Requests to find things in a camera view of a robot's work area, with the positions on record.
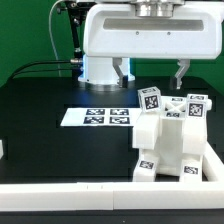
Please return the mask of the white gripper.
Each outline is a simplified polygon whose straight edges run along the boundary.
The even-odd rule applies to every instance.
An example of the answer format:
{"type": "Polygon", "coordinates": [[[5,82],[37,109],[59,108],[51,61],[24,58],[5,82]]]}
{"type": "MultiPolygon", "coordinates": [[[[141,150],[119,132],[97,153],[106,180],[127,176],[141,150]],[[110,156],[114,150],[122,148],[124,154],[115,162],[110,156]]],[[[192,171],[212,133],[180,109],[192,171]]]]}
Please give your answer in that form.
{"type": "Polygon", "coordinates": [[[221,53],[222,22],[221,2],[187,2],[170,18],[139,17],[131,4],[97,4],[87,14],[83,48],[91,57],[120,57],[112,59],[120,88],[128,85],[121,58],[180,59],[173,79],[179,90],[189,59],[221,53]]]}

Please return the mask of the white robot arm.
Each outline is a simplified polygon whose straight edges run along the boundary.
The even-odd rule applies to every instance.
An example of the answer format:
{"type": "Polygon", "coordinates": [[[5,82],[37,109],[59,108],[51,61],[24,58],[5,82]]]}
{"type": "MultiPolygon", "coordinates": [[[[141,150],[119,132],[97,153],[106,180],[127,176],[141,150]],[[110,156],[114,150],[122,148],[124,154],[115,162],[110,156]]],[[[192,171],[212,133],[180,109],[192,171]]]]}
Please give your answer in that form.
{"type": "Polygon", "coordinates": [[[79,80],[98,89],[124,87],[134,81],[132,59],[175,59],[178,89],[191,60],[219,56],[223,22],[223,1],[95,0],[85,21],[79,80]]]}

